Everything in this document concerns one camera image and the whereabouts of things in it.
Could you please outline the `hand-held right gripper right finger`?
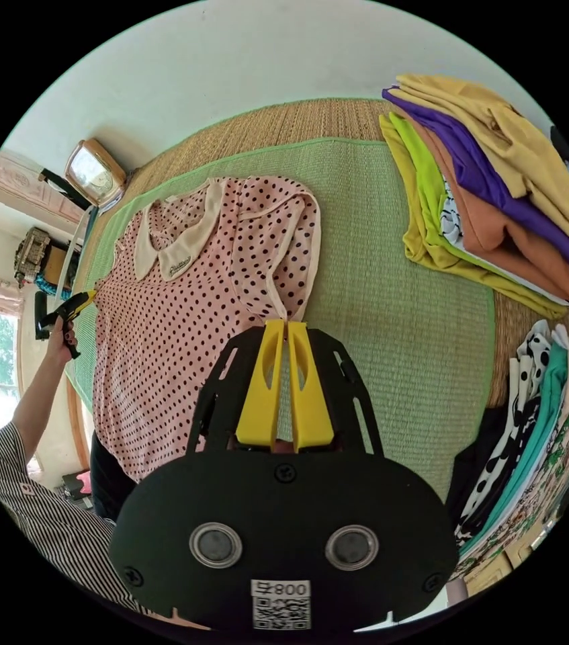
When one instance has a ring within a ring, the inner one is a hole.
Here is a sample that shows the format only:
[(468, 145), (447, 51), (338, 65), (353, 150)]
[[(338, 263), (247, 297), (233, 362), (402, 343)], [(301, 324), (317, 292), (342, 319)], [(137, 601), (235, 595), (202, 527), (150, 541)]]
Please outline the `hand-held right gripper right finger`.
[(289, 323), (288, 351), (294, 451), (327, 449), (334, 431), (306, 323)]

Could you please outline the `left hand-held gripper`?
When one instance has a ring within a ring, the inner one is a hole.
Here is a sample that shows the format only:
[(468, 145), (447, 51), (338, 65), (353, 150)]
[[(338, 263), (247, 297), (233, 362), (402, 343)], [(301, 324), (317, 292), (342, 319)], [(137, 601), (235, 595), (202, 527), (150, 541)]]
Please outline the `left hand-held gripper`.
[(37, 294), (37, 340), (48, 340), (56, 319), (73, 322), (97, 295), (96, 290), (87, 290), (63, 300), (53, 311), (47, 309), (47, 294)]

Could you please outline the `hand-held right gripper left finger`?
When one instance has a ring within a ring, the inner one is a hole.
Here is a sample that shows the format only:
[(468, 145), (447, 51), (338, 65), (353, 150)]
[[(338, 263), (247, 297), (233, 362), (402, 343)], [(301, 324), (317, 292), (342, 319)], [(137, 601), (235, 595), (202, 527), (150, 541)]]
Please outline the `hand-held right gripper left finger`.
[(285, 322), (268, 320), (236, 428), (243, 447), (273, 447), (277, 438)]

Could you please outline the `person's left hand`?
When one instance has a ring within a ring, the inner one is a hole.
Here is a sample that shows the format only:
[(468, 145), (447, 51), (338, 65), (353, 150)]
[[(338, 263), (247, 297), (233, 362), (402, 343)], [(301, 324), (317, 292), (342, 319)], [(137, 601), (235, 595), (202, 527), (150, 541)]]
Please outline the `person's left hand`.
[(63, 368), (72, 360), (76, 346), (73, 322), (65, 322), (58, 317), (48, 338), (46, 358)]

